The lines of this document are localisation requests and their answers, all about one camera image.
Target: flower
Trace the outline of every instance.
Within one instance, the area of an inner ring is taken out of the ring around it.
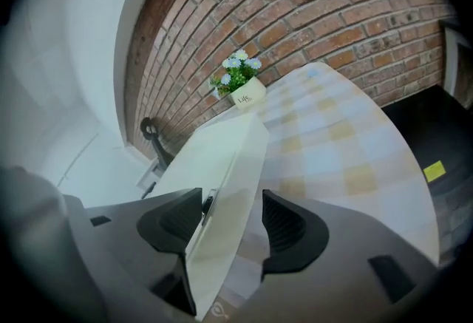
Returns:
[[[228,59],[229,68],[238,68],[242,62],[238,59]]]
[[[231,76],[228,74],[228,73],[225,73],[223,76],[222,76],[222,80],[220,80],[220,82],[223,84],[223,85],[228,85],[230,83],[230,80],[231,80]]]
[[[253,69],[261,68],[261,61],[256,58],[245,60],[245,64]]]
[[[218,90],[217,88],[215,88],[215,89],[212,91],[212,95],[213,95],[215,98],[220,99],[220,93],[219,93],[219,90]]]
[[[234,53],[234,57],[239,60],[246,60],[248,59],[248,54],[245,50],[238,50]]]

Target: potted plant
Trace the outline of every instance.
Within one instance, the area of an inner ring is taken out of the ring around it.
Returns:
[[[238,109],[244,109],[262,100],[266,88],[255,76],[261,68],[261,61],[249,59],[244,50],[236,51],[222,62],[226,73],[221,77],[212,77],[210,84],[215,86],[212,94],[221,98],[230,93]]]

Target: yellow and white plaid tablecloth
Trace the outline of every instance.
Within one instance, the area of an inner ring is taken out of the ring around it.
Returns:
[[[422,171],[389,118],[355,84],[326,64],[307,64],[271,85],[261,103],[243,112],[234,106],[206,126],[246,112],[268,129],[268,150],[245,233],[205,323],[225,321],[259,287],[269,257],[264,188],[369,214],[438,264],[435,210]]]

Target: flower pot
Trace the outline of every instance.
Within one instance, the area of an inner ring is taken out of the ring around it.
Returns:
[[[265,95],[266,86],[257,78],[252,77],[245,85],[232,92],[231,98],[238,109],[246,109],[261,101]]]

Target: brick wall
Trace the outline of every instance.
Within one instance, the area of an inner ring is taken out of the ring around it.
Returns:
[[[438,19],[454,15],[447,0],[166,0],[164,8],[163,1],[146,1],[143,11],[160,7],[160,18],[142,13],[127,69],[127,133],[149,156],[143,117],[157,118],[175,153],[231,106],[209,94],[208,78],[223,74],[221,62],[239,48],[262,61],[266,85],[325,61],[383,106],[441,81]]]

